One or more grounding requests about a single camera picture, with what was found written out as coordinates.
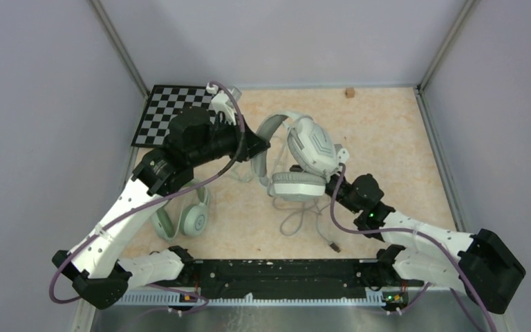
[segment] checkerboard pattern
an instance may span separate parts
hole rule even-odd
[[[170,120],[190,106],[209,110],[214,123],[216,112],[210,106],[212,95],[204,86],[155,85],[147,99],[145,111],[131,145],[134,147],[159,147],[169,133]]]

